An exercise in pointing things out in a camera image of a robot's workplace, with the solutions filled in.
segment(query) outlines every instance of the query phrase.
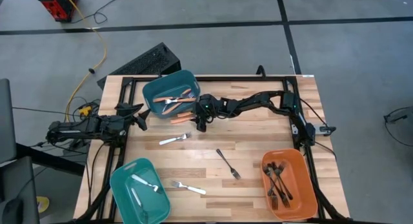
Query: yellow connector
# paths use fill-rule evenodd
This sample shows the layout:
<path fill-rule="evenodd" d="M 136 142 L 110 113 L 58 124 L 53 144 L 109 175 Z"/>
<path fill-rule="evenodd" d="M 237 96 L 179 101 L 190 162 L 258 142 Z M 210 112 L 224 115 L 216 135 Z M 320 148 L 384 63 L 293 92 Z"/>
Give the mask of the yellow connector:
<path fill-rule="evenodd" d="M 90 111 L 92 111 L 92 107 L 90 106 L 79 109 L 80 115 L 86 117 L 89 116 Z"/>

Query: yellow object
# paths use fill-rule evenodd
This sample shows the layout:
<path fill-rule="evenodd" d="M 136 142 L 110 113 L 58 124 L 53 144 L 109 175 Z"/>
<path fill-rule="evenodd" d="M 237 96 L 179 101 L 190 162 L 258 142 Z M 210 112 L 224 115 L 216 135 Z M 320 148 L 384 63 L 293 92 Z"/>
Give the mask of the yellow object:
<path fill-rule="evenodd" d="M 92 107 L 85 107 L 79 109 L 79 113 L 84 116 L 89 116 L 89 112 L 92 110 Z"/>
<path fill-rule="evenodd" d="M 47 197 L 41 197 L 38 196 L 36 197 L 37 200 L 37 211 L 39 214 L 43 213 L 46 211 L 46 209 L 49 207 L 50 201 Z"/>
<path fill-rule="evenodd" d="M 95 70 L 96 68 L 98 68 L 99 66 L 102 65 L 102 63 L 105 61 L 106 59 L 106 55 L 108 52 L 108 47 L 106 45 L 105 40 L 103 40 L 102 36 L 99 34 L 98 31 L 96 31 L 94 28 L 92 28 L 92 26 L 90 25 L 90 23 L 85 19 L 84 15 L 82 14 L 82 12 L 80 11 L 80 9 L 75 5 L 75 3 L 72 0 L 69 0 L 69 2 L 73 5 L 73 7 L 79 12 L 79 15 L 82 17 L 82 20 L 85 22 L 85 25 L 91 29 L 93 32 L 95 32 L 97 34 L 97 36 L 99 37 L 100 42 L 103 44 L 103 47 L 105 48 L 105 53 L 103 54 L 103 58 L 102 60 L 100 60 L 100 62 L 98 62 L 95 66 L 93 66 L 93 70 Z M 76 92 L 82 87 L 83 83 L 85 82 L 86 78 L 90 75 L 91 73 L 88 72 L 84 78 L 82 79 L 82 81 L 80 82 L 80 84 L 76 87 L 76 89 L 73 91 L 72 95 L 69 98 L 69 102 L 67 103 L 66 106 L 66 117 L 65 117 L 65 121 L 69 120 L 69 110 L 70 110 L 70 104 L 73 100 L 73 97 L 76 95 Z"/>

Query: black device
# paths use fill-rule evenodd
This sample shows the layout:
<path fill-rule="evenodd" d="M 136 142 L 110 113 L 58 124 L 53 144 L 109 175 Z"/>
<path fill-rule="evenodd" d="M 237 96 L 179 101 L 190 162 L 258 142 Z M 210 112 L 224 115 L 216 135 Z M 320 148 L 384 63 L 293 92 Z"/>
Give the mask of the black device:
<path fill-rule="evenodd" d="M 46 140 L 51 144 L 56 144 L 67 139 L 100 139 L 105 143 L 122 144 L 125 141 L 123 136 L 130 125 L 137 123 L 140 129 L 147 129 L 145 119 L 150 110 L 138 114 L 137 117 L 134 116 L 142 106 L 143 104 L 130 106 L 120 103 L 115 107 L 119 115 L 90 116 L 82 121 L 69 123 L 54 121 L 49 126 Z"/>
<path fill-rule="evenodd" d="M 271 101 L 272 97 L 280 96 L 279 107 Z M 221 98 L 216 99 L 211 94 L 202 95 L 195 104 L 193 113 L 196 114 L 195 122 L 197 130 L 207 131 L 207 123 L 211 123 L 215 117 L 233 118 L 244 111 L 259 107 L 270 109 L 275 114 L 288 116 L 297 129 L 297 141 L 302 145 L 314 145 L 316 130 L 311 123 L 307 123 L 298 109 L 299 98 L 289 91 L 259 92 L 242 100 Z"/>
<path fill-rule="evenodd" d="M 164 44 L 160 43 L 154 48 L 141 54 L 129 63 L 123 65 L 110 75 L 167 75 L 181 70 L 181 62 Z M 103 90 L 106 76 L 97 85 Z"/>
<path fill-rule="evenodd" d="M 5 202 L 1 221 L 4 224 L 21 224 L 23 222 L 23 202 L 19 198 Z"/>

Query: black stand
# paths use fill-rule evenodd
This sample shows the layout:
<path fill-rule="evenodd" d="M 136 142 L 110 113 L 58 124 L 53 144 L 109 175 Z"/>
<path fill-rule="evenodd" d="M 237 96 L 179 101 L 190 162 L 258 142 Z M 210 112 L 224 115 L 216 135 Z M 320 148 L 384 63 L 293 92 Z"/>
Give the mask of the black stand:
<path fill-rule="evenodd" d="M 25 156 L 30 156 L 32 158 L 33 163 L 37 165 L 50 167 L 52 169 L 71 173 L 77 176 L 83 176 L 85 166 L 79 163 L 74 163 L 67 159 L 63 159 L 58 156 L 53 156 L 51 154 L 47 154 L 39 150 L 32 149 L 30 147 L 26 147 L 19 143 L 16 143 L 15 146 L 17 148 L 16 159 L 20 159 Z"/>

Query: yellow cable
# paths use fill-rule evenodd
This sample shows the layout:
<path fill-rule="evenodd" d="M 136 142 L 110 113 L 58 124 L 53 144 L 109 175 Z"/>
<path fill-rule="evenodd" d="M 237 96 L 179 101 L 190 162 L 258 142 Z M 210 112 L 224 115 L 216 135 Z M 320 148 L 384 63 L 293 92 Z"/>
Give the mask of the yellow cable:
<path fill-rule="evenodd" d="M 93 32 L 95 32 L 97 34 L 97 36 L 99 37 L 100 42 L 103 44 L 103 47 L 105 48 L 105 53 L 103 54 L 103 58 L 102 60 L 100 60 L 100 62 L 98 62 L 95 66 L 93 66 L 93 70 L 95 70 L 96 68 L 98 68 L 99 66 L 102 65 L 102 63 L 105 61 L 106 59 L 106 55 L 108 53 L 108 47 L 106 45 L 105 40 L 102 38 L 102 36 L 99 34 L 98 31 L 96 31 L 95 29 L 92 28 L 92 26 L 90 25 L 90 23 L 85 19 L 84 15 L 82 14 L 82 12 L 80 11 L 80 9 L 75 5 L 75 3 L 72 0 L 69 0 L 69 2 L 73 5 L 73 7 L 79 12 L 79 15 L 82 17 L 82 20 L 85 22 L 85 25 L 87 27 L 89 27 L 89 29 L 93 30 Z M 82 87 L 83 83 L 85 82 L 86 78 L 90 75 L 91 73 L 88 72 L 84 78 L 82 79 L 82 81 L 80 82 L 80 84 L 76 87 L 76 89 L 73 91 L 72 95 L 70 96 L 69 102 L 67 103 L 66 106 L 66 117 L 65 120 L 69 121 L 69 110 L 70 110 L 70 103 L 73 100 L 73 97 L 76 95 L 76 92 Z"/>

